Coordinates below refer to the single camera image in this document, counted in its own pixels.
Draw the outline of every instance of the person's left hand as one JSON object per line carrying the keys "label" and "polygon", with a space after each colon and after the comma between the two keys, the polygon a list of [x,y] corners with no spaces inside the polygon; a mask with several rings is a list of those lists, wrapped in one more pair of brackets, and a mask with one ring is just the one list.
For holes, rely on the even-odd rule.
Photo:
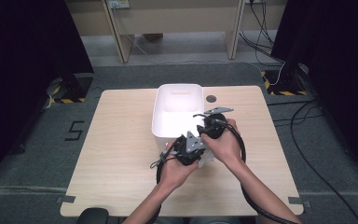
{"label": "person's left hand", "polygon": [[[166,149],[172,145],[172,142],[167,144]],[[181,187],[186,179],[199,167],[199,161],[194,161],[193,164],[184,166],[173,155],[167,157],[167,162],[162,167],[161,179],[159,184],[164,188],[171,190]]]}

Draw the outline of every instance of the forearm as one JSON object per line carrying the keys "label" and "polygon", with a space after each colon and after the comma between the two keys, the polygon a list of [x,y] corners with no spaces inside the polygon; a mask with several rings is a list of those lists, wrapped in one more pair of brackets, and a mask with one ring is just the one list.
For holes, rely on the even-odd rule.
{"label": "forearm", "polygon": [[164,188],[157,184],[150,194],[138,205],[138,207],[126,218],[124,223],[146,223],[156,214],[159,206],[173,192],[173,189]]}
{"label": "forearm", "polygon": [[[233,162],[228,164],[227,168],[241,182],[252,201],[260,208],[271,213],[274,216],[291,220],[295,223],[301,223],[298,217],[278,198],[243,162]],[[266,223],[274,223],[273,221],[263,218]]]}

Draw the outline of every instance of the wooden tabletop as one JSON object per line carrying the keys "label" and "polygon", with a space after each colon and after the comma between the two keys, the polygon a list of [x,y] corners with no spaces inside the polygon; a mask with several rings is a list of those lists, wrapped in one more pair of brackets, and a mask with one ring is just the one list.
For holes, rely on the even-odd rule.
{"label": "wooden tabletop", "polygon": [[[234,108],[225,116],[235,119],[246,146],[247,164],[292,211],[303,212],[282,146],[261,90],[256,86],[205,87],[205,110]],[[151,132],[157,89],[104,91],[77,161],[61,214],[78,217],[89,207],[102,207],[110,216],[126,217],[156,185],[160,149]],[[161,216],[256,216],[245,201],[239,181],[215,160],[194,172],[162,205]]]}

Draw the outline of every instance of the human hand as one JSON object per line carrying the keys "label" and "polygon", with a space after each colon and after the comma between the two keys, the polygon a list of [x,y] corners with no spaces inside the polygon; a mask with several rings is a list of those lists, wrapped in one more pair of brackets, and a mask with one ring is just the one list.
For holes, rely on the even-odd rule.
{"label": "human hand", "polygon": [[[236,121],[234,119],[227,119],[227,124],[230,124],[235,131],[238,131]],[[214,156],[225,165],[241,161],[241,148],[238,144],[237,138],[234,134],[225,129],[223,134],[218,139],[212,139],[207,134],[201,135],[202,142],[208,145]]]}
{"label": "human hand", "polygon": [[[167,144],[166,149],[170,148],[172,142]],[[181,187],[187,178],[199,167],[199,161],[184,166],[173,155],[167,157],[167,161],[162,167],[161,179],[159,184],[170,190]]]}

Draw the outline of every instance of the gray carpet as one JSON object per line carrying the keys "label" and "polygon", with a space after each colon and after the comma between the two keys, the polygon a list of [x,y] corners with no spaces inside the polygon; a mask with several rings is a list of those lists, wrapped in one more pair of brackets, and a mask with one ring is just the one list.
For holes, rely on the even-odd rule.
{"label": "gray carpet", "polygon": [[[357,223],[347,206],[305,163],[294,144],[287,124],[303,104],[272,105],[306,101],[313,99],[312,95],[268,95],[260,71],[248,63],[95,67],[95,74],[78,76],[93,76],[86,101],[53,104],[34,124],[24,142],[25,153],[7,155],[2,161],[0,223],[76,223],[75,218],[60,215],[61,205],[56,200],[69,185],[102,91],[157,88],[165,83],[261,87],[300,196],[311,203],[300,218],[305,223]],[[324,112],[317,103],[307,106],[298,116],[304,117],[308,110],[308,118],[294,126],[296,141],[314,168],[358,214],[358,162],[345,152],[345,144],[329,119],[321,116]],[[74,120],[84,121],[75,126],[83,133],[78,141],[65,141],[77,136],[68,133]]]}

